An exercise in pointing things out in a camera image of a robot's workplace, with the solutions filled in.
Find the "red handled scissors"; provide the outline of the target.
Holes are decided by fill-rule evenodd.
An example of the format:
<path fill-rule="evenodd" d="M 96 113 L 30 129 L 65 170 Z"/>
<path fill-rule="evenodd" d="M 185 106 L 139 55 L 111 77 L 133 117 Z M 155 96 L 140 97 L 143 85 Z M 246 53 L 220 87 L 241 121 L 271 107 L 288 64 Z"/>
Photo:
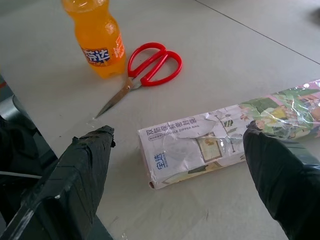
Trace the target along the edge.
<path fill-rule="evenodd" d="M 157 50 L 155 54 L 147 58 L 135 69 L 132 68 L 132 64 L 135 58 L 142 51 L 154 49 Z M 169 60 L 173 59 L 177 63 L 176 70 L 167 77 L 158 80 L 152 80 L 152 77 L 161 69 L 161 67 Z M 136 90 L 140 87 L 155 87 L 165 84 L 173 80 L 182 70 L 183 61 L 182 58 L 173 51 L 167 50 L 166 47 L 158 42 L 148 42 L 138 47 L 131 55 L 127 65 L 128 78 L 125 81 L 122 89 L 115 94 L 97 113 L 95 118 L 99 118 L 118 102 L 120 102 L 130 91 Z"/>

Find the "orange soda plastic bottle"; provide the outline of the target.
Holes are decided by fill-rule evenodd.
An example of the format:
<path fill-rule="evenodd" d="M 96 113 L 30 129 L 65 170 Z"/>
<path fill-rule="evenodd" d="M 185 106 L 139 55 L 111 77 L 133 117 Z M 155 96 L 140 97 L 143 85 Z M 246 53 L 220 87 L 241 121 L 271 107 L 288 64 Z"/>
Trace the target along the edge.
<path fill-rule="evenodd" d="M 61 0 L 89 66 L 102 78 L 123 74 L 126 53 L 110 0 Z"/>

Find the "zipper bag carton box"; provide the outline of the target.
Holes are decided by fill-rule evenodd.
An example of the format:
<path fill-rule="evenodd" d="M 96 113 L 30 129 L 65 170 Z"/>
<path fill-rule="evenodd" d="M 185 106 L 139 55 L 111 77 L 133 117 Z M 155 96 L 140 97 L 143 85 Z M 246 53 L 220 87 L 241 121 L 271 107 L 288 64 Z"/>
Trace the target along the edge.
<path fill-rule="evenodd" d="M 320 137 L 320 79 L 140 129 L 149 186 L 161 189 L 243 162 L 248 128 L 283 139 Z"/>

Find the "dark robot body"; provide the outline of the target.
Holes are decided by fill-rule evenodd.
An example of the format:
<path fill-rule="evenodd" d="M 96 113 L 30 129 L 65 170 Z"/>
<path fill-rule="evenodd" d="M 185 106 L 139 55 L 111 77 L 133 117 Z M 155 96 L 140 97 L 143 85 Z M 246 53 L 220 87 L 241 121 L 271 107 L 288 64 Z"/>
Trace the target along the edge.
<path fill-rule="evenodd" d="M 29 191 L 57 161 L 0 75 L 0 219 L 10 223 Z"/>

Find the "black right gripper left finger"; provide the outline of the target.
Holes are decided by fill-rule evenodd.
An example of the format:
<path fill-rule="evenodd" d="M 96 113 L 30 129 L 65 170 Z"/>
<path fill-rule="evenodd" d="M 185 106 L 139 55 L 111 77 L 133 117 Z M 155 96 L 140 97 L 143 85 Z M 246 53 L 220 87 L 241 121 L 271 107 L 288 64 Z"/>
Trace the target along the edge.
<path fill-rule="evenodd" d="M 97 216 L 114 129 L 102 126 L 72 143 L 40 179 L 0 240 L 114 240 Z"/>

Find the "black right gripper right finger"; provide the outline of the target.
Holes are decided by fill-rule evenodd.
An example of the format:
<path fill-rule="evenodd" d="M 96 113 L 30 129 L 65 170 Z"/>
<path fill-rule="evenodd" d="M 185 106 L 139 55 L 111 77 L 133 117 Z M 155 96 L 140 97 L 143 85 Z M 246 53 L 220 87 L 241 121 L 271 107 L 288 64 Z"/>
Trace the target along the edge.
<path fill-rule="evenodd" d="M 243 148 L 258 195 L 288 239 L 320 240 L 320 161 L 255 121 L 247 125 Z"/>

